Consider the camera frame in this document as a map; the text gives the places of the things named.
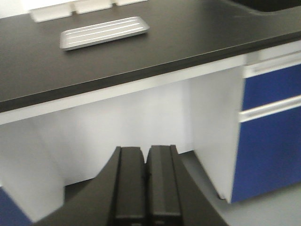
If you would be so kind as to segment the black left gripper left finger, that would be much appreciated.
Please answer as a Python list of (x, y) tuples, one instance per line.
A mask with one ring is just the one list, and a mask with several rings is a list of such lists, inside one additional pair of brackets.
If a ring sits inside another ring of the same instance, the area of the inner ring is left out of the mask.
[(145, 169), (139, 147), (116, 147), (101, 172), (37, 226), (143, 226)]

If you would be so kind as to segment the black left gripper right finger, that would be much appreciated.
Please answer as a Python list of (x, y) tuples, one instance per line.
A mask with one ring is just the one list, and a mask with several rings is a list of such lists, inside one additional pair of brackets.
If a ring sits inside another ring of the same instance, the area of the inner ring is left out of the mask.
[(225, 226), (184, 166), (174, 145), (153, 145), (147, 157), (150, 226)]

